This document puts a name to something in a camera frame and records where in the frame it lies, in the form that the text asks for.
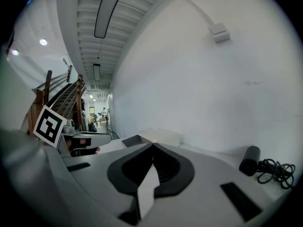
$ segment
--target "black cable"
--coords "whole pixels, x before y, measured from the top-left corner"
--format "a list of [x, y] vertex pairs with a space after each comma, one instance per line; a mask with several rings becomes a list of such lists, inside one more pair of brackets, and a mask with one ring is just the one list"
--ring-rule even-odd
[[[259, 163], [258, 163], [257, 172], [262, 173], [260, 176], [258, 176], [258, 183], [266, 184], [271, 179], [275, 178], [277, 182], [281, 183], [281, 187], [283, 189], [293, 188], [294, 171], [295, 171], [294, 164], [282, 164], [281, 165], [278, 161], [275, 162], [272, 159], [265, 159], [263, 161], [259, 161]], [[261, 181], [260, 179], [265, 173], [271, 174], [272, 176], [265, 181]], [[289, 183], [287, 181], [289, 178], [292, 179], [291, 183]]]

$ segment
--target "black cylinder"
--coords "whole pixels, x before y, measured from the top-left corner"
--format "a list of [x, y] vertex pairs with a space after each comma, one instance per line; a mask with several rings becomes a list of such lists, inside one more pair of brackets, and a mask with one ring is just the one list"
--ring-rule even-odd
[[261, 150], [259, 147], [250, 146], [245, 152], [244, 158], [241, 161], [239, 170], [247, 176], [252, 176], [256, 173], [258, 162], [260, 161]]

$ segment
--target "fluorescent light fixture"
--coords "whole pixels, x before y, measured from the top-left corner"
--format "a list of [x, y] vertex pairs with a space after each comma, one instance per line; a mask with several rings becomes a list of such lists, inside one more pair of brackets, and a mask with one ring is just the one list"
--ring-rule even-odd
[[108, 23], [117, 3], [118, 0], [101, 0], [95, 26], [96, 38], [105, 38]]
[[94, 70], [95, 81], [100, 81], [100, 65], [93, 64], [93, 70]]
[[40, 44], [41, 44], [41, 45], [47, 45], [47, 40], [41, 39], [41, 40], [40, 40]]

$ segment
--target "floor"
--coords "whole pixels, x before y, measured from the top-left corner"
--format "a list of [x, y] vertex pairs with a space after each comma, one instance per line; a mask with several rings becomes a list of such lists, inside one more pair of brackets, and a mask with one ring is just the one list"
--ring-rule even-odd
[[95, 126], [95, 127], [97, 129], [97, 133], [110, 134], [112, 136], [112, 140], [119, 139], [119, 136], [115, 132], [113, 132], [113, 131], [107, 131], [105, 127], [100, 126], [100, 125]]

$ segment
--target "wall outlet box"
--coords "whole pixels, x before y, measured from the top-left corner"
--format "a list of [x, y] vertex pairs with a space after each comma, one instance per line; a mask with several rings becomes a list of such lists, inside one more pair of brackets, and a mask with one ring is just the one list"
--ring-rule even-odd
[[231, 34], [223, 23], [210, 25], [208, 27], [208, 30], [212, 35], [215, 43], [220, 43], [231, 38]]

